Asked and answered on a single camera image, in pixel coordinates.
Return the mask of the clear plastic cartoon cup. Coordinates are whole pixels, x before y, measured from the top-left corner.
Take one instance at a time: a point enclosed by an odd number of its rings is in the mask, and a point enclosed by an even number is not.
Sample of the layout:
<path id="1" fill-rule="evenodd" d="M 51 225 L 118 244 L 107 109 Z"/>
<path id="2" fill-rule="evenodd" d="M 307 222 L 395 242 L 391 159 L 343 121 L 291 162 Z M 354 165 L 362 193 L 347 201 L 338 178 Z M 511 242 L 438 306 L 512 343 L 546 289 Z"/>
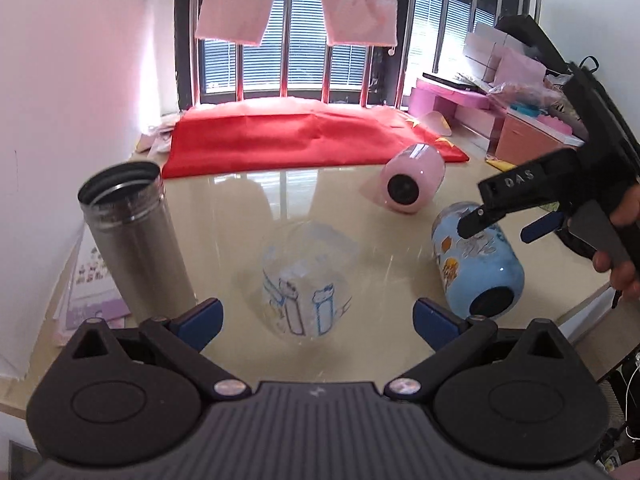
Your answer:
<path id="1" fill-rule="evenodd" d="M 359 245 L 326 223 L 284 224 L 260 258 L 266 318 L 278 335 L 304 344 L 325 337 L 352 306 Z"/>

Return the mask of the pink cup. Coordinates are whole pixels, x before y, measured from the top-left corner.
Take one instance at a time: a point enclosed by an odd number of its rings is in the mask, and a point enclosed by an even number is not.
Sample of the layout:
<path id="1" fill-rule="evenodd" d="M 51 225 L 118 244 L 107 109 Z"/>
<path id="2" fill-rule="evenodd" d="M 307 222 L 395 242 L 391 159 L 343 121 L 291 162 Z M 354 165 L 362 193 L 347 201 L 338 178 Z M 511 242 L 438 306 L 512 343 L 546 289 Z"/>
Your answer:
<path id="1" fill-rule="evenodd" d="M 403 214 L 415 214 L 434 198 L 445 171 L 445 161 L 436 148 L 422 143 L 410 145 L 382 168 L 386 205 Z"/>

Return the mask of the blue cartoon cup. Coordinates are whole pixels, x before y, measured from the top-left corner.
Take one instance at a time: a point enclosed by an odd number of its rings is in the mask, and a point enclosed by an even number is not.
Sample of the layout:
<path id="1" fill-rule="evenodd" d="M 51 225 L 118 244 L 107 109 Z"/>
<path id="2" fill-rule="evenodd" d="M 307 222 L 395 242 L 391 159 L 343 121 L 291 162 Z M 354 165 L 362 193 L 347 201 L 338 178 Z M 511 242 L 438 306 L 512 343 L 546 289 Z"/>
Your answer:
<path id="1" fill-rule="evenodd" d="M 525 273 L 500 226 L 470 238 L 458 234 L 459 220 L 476 207 L 457 202 L 439 213 L 432 225 L 433 252 L 450 310 L 460 318 L 498 318 L 520 300 Z"/>

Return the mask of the red flag cloth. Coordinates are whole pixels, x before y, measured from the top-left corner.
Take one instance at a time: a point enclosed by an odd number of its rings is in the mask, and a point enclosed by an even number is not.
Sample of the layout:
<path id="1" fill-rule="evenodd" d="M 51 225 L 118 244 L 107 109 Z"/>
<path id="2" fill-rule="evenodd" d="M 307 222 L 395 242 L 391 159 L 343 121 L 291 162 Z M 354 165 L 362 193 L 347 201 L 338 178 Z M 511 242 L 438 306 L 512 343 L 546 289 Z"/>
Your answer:
<path id="1" fill-rule="evenodd" d="M 445 162 L 469 156 L 416 118 L 388 106 L 259 98 L 193 107 L 177 122 L 164 179 L 235 172 L 384 165 L 413 144 Z"/>

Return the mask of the metal window railing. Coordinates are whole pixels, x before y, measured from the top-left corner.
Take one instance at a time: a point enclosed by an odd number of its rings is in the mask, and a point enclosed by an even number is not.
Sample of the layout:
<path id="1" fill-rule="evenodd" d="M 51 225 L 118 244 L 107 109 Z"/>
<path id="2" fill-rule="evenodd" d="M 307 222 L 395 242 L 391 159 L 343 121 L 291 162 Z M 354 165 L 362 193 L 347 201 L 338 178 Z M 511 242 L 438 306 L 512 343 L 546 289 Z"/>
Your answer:
<path id="1" fill-rule="evenodd" d="M 398 0 L 394 48 L 336 46 L 292 29 L 292 0 L 258 47 L 195 37 L 202 0 L 176 0 L 178 95 L 182 107 L 263 96 L 405 105 L 425 73 L 456 76 L 466 35 L 503 15 L 539 18 L 541 0 Z"/>

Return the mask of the pink shelf riser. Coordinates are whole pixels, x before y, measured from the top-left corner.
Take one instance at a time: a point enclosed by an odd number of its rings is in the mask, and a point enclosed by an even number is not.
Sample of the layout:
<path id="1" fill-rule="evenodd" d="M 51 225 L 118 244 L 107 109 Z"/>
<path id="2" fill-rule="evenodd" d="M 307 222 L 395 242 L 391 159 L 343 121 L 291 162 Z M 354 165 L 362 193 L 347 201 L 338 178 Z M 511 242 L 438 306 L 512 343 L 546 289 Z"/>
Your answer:
<path id="1" fill-rule="evenodd" d="M 424 78 L 418 78 L 411 89 L 408 113 L 436 136 L 451 136 L 451 125 L 457 120 L 483 136 L 491 136 L 504 122 L 504 115 L 492 108 L 484 94 Z"/>

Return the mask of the pink hanging pants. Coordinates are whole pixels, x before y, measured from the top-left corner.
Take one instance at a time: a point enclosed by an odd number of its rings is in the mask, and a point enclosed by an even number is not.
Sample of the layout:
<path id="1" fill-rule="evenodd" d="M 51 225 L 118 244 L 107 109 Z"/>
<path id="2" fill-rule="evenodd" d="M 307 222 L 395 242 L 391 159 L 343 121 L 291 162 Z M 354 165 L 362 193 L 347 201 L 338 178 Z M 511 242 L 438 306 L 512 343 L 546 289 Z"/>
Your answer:
<path id="1" fill-rule="evenodd" d="M 398 0 L 292 0 L 292 29 L 324 35 L 336 46 L 391 47 Z M 202 0 L 195 37 L 258 47 L 276 14 L 276 0 Z"/>

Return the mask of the sticker sheets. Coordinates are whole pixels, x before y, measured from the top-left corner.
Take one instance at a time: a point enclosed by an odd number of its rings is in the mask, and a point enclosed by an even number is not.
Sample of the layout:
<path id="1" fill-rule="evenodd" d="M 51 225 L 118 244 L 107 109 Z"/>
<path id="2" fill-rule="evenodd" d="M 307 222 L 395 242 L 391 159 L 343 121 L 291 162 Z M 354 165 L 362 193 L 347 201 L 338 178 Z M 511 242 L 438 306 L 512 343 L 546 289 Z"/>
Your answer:
<path id="1" fill-rule="evenodd" d="M 73 272 L 56 309 L 55 333 L 64 344 L 89 318 L 122 328 L 130 315 L 88 226 L 78 243 Z"/>

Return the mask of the black bag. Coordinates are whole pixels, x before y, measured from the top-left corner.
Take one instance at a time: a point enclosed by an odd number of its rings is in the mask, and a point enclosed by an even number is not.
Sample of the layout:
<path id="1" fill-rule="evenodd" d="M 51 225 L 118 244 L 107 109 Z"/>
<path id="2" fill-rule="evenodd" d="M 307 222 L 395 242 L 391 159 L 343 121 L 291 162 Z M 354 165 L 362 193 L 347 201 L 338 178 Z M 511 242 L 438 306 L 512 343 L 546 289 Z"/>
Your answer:
<path id="1" fill-rule="evenodd" d="M 568 63 L 552 44 L 546 33 L 529 14 L 503 15 L 495 28 L 515 38 L 525 46 L 525 52 L 557 74 L 568 74 Z"/>

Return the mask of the stainless steel thermos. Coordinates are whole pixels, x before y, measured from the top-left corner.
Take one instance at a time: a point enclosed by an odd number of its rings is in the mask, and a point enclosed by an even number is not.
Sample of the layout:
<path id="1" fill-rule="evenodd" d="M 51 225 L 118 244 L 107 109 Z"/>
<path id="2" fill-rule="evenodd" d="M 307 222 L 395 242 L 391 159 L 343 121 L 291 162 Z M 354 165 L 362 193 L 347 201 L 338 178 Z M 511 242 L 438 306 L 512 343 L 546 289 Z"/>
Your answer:
<path id="1" fill-rule="evenodd" d="M 89 178 L 77 199 L 132 316 L 176 318 L 196 305 L 160 166 L 123 162 Z"/>

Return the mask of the yellow tube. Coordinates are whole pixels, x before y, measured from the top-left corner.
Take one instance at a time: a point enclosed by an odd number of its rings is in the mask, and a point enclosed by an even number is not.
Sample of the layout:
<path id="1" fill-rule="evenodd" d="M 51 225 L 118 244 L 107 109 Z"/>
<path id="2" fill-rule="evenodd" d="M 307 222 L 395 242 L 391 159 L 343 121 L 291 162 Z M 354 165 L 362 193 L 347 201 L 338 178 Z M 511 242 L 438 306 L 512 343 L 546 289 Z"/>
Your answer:
<path id="1" fill-rule="evenodd" d="M 515 168 L 515 165 L 511 164 L 510 162 L 505 162 L 504 160 L 500 160 L 495 157 L 486 157 L 485 162 L 489 166 L 494 167 L 501 172 L 506 172 Z"/>

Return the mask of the orange pink storage box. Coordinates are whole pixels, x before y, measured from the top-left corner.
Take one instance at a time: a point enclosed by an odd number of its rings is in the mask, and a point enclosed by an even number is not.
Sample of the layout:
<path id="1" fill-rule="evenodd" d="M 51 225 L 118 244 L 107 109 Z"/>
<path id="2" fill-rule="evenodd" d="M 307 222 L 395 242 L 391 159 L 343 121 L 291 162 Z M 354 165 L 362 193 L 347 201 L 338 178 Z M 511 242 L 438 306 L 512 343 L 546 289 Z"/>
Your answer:
<path id="1" fill-rule="evenodd" d="M 495 158 L 521 165 L 561 148 L 580 148 L 569 125 L 550 116 L 532 117 L 509 108 L 494 151 Z"/>

